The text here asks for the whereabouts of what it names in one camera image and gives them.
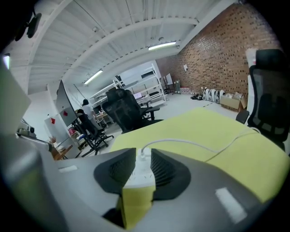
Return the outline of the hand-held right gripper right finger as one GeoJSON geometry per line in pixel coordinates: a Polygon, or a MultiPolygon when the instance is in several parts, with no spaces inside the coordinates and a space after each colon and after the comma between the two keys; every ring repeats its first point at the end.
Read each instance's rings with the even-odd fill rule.
{"type": "Polygon", "coordinates": [[[211,164],[151,151],[153,193],[126,202],[126,227],[135,232],[244,232],[266,211],[239,181],[211,164]]]}

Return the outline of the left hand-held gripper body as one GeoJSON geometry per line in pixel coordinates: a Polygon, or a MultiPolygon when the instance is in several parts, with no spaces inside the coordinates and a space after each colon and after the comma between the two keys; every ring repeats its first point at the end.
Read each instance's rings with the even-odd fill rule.
{"type": "Polygon", "coordinates": [[[36,138],[35,128],[23,119],[31,100],[13,77],[3,56],[0,57],[0,138],[12,136],[43,144],[48,151],[53,149],[49,142],[36,138]]]}

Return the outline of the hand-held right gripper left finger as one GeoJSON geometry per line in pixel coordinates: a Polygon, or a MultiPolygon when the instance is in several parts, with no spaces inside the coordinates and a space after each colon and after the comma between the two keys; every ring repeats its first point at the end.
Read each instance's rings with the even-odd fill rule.
{"type": "Polygon", "coordinates": [[[9,193],[47,232],[122,232],[121,189],[135,149],[55,161],[45,143],[2,136],[0,175],[9,193]]]}

